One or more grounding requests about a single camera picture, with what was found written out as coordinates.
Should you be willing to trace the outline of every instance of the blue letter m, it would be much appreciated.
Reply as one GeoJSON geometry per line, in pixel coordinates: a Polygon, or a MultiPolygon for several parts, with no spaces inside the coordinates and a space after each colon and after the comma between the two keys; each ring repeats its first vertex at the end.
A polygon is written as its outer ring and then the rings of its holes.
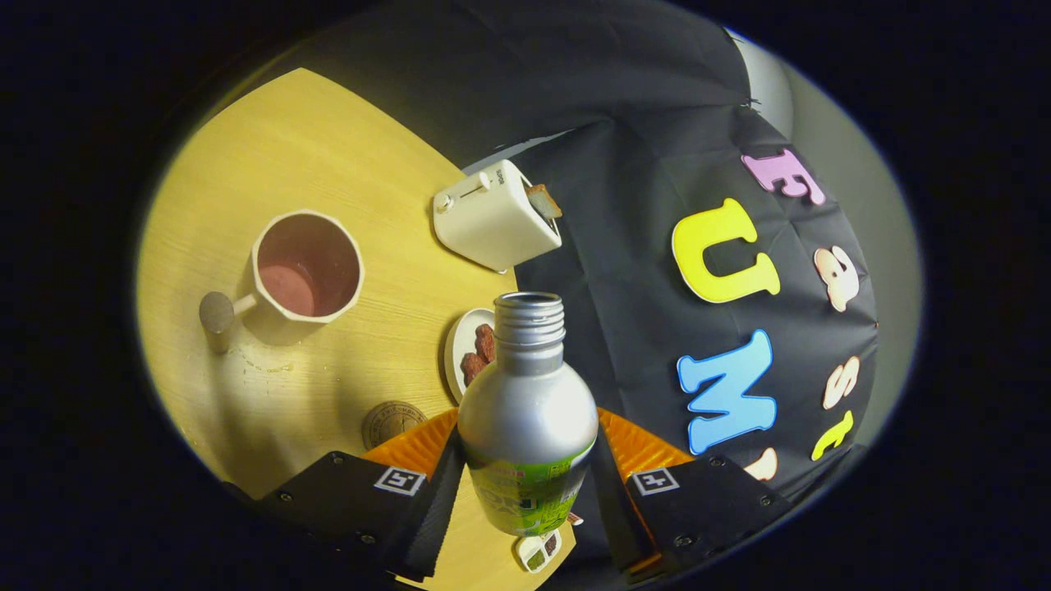
{"type": "Polygon", "coordinates": [[[682,391],[694,393],[702,383],[718,378],[689,403],[693,412],[719,413],[689,422],[689,451],[704,453],[709,447],[756,429],[774,426],[778,404],[765,396],[746,396],[774,362],[770,338],[763,330],[751,333],[751,342],[733,351],[697,361],[689,355],[679,359],[679,384],[682,391]]]}

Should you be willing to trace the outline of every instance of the white toaster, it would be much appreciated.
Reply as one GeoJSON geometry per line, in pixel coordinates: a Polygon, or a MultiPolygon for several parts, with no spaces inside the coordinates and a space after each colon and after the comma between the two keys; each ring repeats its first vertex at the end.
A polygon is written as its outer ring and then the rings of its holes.
{"type": "Polygon", "coordinates": [[[531,186],[501,160],[434,196],[434,233],[450,250],[497,272],[554,250],[562,237],[555,220],[530,203],[531,186]]]}

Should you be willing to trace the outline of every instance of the table surface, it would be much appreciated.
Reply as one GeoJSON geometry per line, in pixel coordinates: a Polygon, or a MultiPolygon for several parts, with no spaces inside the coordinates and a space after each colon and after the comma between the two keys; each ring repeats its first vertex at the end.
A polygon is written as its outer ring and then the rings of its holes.
{"type": "MultiPolygon", "coordinates": [[[[183,146],[143,230],[137,318],[148,371],[174,428],[219,478],[259,498],[331,450],[365,452],[362,422],[399,400],[427,416],[455,404],[442,345],[463,312],[516,290],[444,248],[431,198],[463,175],[346,88],[306,69],[236,101],[183,146]],[[208,291],[247,292],[251,246],[274,216],[310,208],[338,219],[366,269],[356,306],[291,346],[238,326],[227,353],[207,347],[198,306],[208,291]]],[[[427,589],[538,587],[515,537],[488,524],[465,469],[427,589]]]]}

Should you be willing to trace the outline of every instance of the white mug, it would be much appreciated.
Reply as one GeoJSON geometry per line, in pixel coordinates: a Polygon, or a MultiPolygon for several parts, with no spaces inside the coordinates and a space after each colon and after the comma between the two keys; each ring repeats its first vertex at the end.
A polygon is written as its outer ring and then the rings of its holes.
{"type": "Polygon", "coordinates": [[[230,302],[212,291],[200,317],[209,346],[229,347],[233,319],[251,310],[245,326],[262,341],[290,345],[339,318],[357,303],[365,281],[362,252],[336,220],[300,209],[270,220],[252,245],[248,293],[230,302]]]}

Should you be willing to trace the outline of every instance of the aluminum bottle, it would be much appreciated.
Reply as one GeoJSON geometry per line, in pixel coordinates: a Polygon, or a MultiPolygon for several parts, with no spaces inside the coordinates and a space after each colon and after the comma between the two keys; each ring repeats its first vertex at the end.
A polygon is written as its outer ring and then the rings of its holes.
{"type": "Polygon", "coordinates": [[[463,393],[459,434],[489,522],[517,536],[565,521],[598,434],[588,385],[562,362],[562,300],[507,293],[494,302],[496,359],[463,393]]]}

